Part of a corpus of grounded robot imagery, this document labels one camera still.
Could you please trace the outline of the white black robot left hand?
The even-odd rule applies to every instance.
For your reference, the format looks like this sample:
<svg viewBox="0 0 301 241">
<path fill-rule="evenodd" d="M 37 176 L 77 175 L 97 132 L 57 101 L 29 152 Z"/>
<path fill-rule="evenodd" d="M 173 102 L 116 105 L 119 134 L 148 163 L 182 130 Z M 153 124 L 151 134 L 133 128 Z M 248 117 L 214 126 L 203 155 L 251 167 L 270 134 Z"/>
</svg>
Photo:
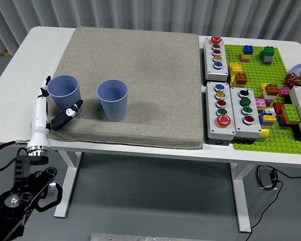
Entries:
<svg viewBox="0 0 301 241">
<path fill-rule="evenodd" d="M 47 77 L 40 88 L 33 111 L 31 130 L 32 137 L 27 144 L 29 156 L 46 156 L 51 148 L 48 141 L 50 130 L 59 130 L 82 111 L 79 81 L 72 75 Z M 62 110 L 51 121 L 48 121 L 47 97 L 52 97 Z"/>
</svg>

